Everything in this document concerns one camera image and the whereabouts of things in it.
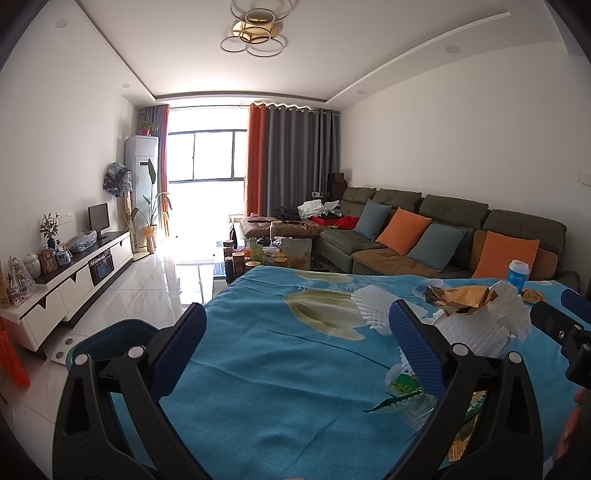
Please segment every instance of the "monitor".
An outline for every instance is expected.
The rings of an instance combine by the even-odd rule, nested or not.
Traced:
[[[103,240],[106,235],[101,235],[100,231],[109,227],[109,209],[106,203],[88,207],[88,218],[90,219],[90,229],[96,230],[98,238]]]

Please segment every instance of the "orange pillow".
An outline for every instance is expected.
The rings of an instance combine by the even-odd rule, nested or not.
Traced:
[[[523,240],[488,231],[482,255],[472,278],[498,278],[504,280],[511,260],[521,260],[531,267],[538,252],[539,240]]]
[[[376,241],[400,255],[406,255],[418,243],[430,223],[428,217],[399,208]]]

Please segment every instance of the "screw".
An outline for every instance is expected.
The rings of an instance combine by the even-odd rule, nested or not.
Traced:
[[[144,354],[144,347],[142,347],[141,345],[138,346],[133,346],[129,349],[129,351],[127,352],[127,354],[131,357],[131,358],[139,358]]]
[[[523,359],[521,358],[521,355],[517,352],[511,352],[509,353],[509,360],[511,360],[514,364],[520,364],[521,360]]]
[[[84,365],[88,361],[88,355],[81,353],[74,361],[76,362],[76,365]]]
[[[470,350],[463,343],[457,343],[453,346],[452,352],[458,356],[466,356]]]

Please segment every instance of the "bottle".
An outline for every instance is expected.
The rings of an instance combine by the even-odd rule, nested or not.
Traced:
[[[530,266],[521,260],[512,260],[509,264],[509,273],[507,274],[507,282],[517,288],[517,293],[523,291],[523,285],[530,274]]]

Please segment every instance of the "sofa cushion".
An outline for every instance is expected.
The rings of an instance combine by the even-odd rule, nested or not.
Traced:
[[[442,272],[456,252],[464,231],[440,223],[429,225],[408,257]]]
[[[521,260],[534,266],[539,240],[524,240],[488,231],[482,248],[482,255],[472,278],[507,278],[509,263]]]
[[[320,238],[347,255],[351,255],[359,250],[384,248],[382,244],[371,241],[369,238],[358,234],[355,230],[337,230],[331,228],[322,232]]]
[[[398,255],[389,248],[359,251],[352,256],[356,262],[382,275],[419,275],[427,278],[439,278],[442,275],[458,273],[461,278],[465,277],[463,271],[454,265],[449,265],[441,273],[405,255]]]
[[[353,230],[370,240],[375,240],[391,208],[390,205],[382,205],[381,203],[375,203],[373,200],[368,200]]]
[[[372,198],[372,201],[382,203],[383,205],[390,205],[393,211],[396,211],[397,208],[403,208],[409,212],[414,212],[421,200],[421,195],[421,192],[379,189],[374,195],[374,198]]]
[[[486,239],[486,232],[477,230],[474,233],[474,243],[468,270],[474,272],[478,266],[482,248]],[[558,269],[558,255],[544,248],[538,248],[535,255],[534,266],[531,268],[530,280],[552,280],[556,276]]]
[[[539,240],[540,247],[556,253],[558,258],[564,252],[566,227],[555,220],[508,210],[492,210],[482,229],[516,238]]]
[[[343,216],[351,215],[360,217],[365,203],[375,195],[376,189],[348,187],[340,202],[340,210]]]
[[[479,230],[488,213],[488,205],[471,200],[427,195],[418,213],[440,222]]]
[[[431,223],[429,217],[399,208],[386,229],[378,237],[378,242],[400,255],[406,255],[417,244],[429,223]]]

